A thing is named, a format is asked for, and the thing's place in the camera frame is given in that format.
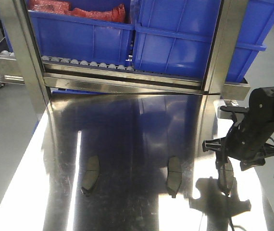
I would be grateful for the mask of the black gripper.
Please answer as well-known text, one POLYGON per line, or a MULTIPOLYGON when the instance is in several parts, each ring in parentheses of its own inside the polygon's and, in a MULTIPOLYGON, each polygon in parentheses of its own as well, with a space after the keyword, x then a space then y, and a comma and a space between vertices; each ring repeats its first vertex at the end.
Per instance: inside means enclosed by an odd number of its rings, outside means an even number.
POLYGON ((271 107, 220 106, 219 112, 233 120, 227 135, 214 140, 204 140, 202 149, 216 153, 216 169, 220 190, 231 190, 228 157, 240 161, 245 171, 263 166, 265 158, 274 156, 274 145, 266 141, 274 132, 274 110, 271 107))

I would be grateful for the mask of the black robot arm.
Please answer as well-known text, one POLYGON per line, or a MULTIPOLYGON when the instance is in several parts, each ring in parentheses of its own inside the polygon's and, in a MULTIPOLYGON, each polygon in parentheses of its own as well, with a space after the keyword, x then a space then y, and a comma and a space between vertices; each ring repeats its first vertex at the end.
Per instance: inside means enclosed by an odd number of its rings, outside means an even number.
POLYGON ((267 143, 274 133, 274 87, 253 90, 248 108, 220 109, 229 113, 233 124, 225 137, 204 141, 202 149, 216 153, 218 185, 222 192, 229 193, 234 177, 230 158, 240 161, 240 168, 245 171, 263 166, 266 158, 274 156, 274 143, 267 143))

